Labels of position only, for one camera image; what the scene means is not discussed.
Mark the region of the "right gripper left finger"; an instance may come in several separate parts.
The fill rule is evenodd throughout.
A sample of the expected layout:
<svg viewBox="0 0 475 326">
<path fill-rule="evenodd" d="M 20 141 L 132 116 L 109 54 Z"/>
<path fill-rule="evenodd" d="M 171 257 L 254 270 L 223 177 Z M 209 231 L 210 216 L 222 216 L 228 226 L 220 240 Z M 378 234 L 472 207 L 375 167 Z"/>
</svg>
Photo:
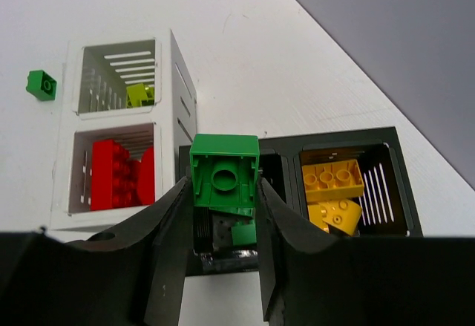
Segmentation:
<svg viewBox="0 0 475 326">
<path fill-rule="evenodd" d="M 86 240 L 1 234 L 3 325 L 177 325 L 192 245 L 191 180 Z"/>
</svg>

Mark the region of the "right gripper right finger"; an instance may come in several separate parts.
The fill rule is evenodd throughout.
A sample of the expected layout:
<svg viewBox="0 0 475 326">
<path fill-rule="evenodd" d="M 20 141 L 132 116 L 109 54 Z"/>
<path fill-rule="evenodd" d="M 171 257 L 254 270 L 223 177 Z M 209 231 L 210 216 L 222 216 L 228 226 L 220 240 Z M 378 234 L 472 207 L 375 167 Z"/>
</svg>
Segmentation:
<svg viewBox="0 0 475 326">
<path fill-rule="evenodd" d="M 323 232 L 258 181 L 257 248 L 270 325 L 472 325 L 472 238 Z"/>
</svg>

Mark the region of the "green printed lego brick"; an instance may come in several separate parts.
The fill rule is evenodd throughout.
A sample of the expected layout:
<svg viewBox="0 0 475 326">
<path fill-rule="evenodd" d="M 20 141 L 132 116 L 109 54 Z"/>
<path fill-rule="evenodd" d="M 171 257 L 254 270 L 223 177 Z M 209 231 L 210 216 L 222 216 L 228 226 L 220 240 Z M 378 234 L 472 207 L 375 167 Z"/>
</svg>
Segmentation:
<svg viewBox="0 0 475 326">
<path fill-rule="evenodd" d="M 260 159 L 258 137 L 197 134 L 189 155 L 195 206 L 255 207 Z"/>
</svg>

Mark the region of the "yellow oval lego piece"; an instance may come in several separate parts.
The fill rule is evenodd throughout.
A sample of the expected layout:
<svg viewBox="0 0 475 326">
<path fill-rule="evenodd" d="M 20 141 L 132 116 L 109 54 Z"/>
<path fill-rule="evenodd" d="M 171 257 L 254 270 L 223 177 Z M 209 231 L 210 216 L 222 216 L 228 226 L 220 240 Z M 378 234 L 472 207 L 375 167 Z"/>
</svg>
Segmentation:
<svg viewBox="0 0 475 326">
<path fill-rule="evenodd" d="M 309 221 L 324 232 L 333 228 L 346 235 L 354 235 L 362 215 L 362 208 L 348 199 L 311 203 L 307 211 Z"/>
</svg>

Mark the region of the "lime curved lego brick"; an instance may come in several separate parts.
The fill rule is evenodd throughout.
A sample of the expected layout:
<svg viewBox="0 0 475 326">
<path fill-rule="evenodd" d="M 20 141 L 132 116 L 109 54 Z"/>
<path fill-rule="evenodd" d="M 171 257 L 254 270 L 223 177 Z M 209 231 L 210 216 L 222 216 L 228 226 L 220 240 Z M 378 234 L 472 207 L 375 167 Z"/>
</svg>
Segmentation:
<svg viewBox="0 0 475 326">
<path fill-rule="evenodd" d="M 126 87 L 126 108 L 139 108 L 155 104 L 154 87 L 138 83 Z"/>
</svg>

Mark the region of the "red flower lego piece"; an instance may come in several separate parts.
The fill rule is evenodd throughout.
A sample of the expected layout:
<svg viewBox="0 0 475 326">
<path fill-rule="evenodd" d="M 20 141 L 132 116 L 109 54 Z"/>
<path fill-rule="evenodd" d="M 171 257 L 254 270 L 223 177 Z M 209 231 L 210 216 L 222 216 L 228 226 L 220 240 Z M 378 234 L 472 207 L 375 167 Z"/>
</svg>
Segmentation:
<svg viewBox="0 0 475 326">
<path fill-rule="evenodd" d="M 155 202 L 154 168 L 154 147 L 151 146 L 146 149 L 142 155 L 139 175 L 137 178 L 137 196 L 143 206 Z"/>
</svg>

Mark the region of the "red and green lego stack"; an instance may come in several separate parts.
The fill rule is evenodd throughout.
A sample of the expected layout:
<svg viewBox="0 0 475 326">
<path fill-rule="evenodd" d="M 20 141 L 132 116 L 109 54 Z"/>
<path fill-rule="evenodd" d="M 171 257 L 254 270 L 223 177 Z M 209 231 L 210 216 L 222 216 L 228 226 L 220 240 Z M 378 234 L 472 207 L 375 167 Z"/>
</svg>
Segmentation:
<svg viewBox="0 0 475 326">
<path fill-rule="evenodd" d="M 257 243 L 252 217 L 211 210 L 213 245 L 215 249 L 250 247 Z"/>
</svg>

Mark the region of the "red 2x4 lego brick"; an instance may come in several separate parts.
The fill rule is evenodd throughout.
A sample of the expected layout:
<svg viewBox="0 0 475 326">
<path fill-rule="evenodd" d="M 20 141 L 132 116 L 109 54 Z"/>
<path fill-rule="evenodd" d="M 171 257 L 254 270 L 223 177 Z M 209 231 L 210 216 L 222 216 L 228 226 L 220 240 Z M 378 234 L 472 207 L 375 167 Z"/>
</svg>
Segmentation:
<svg viewBox="0 0 475 326">
<path fill-rule="evenodd" d="M 137 183 L 141 162 L 115 140 L 93 144 L 91 211 L 139 206 Z"/>
</svg>

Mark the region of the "orange lego brick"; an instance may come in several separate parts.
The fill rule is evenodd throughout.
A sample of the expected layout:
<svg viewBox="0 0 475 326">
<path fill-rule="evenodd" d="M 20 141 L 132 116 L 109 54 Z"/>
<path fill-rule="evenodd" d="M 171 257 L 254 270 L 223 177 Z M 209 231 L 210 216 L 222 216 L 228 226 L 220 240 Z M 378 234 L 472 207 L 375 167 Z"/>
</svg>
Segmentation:
<svg viewBox="0 0 475 326">
<path fill-rule="evenodd" d="M 364 181 L 356 159 L 316 163 L 302 167 L 308 204 L 361 197 Z"/>
</svg>

